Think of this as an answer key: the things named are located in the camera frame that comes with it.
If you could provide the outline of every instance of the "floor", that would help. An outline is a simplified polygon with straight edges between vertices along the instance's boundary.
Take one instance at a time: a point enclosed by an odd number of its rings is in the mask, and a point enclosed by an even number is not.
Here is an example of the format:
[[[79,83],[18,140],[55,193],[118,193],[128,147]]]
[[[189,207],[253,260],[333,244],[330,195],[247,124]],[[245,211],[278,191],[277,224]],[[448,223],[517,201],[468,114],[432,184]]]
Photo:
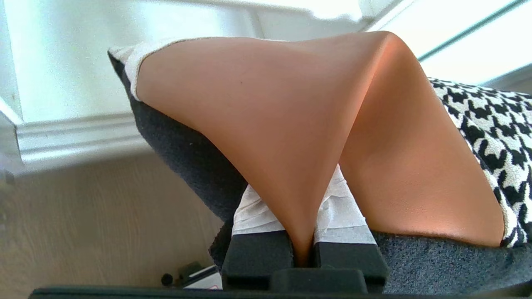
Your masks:
[[[221,222],[154,154],[17,178],[0,193],[0,299],[45,285],[160,286]]]

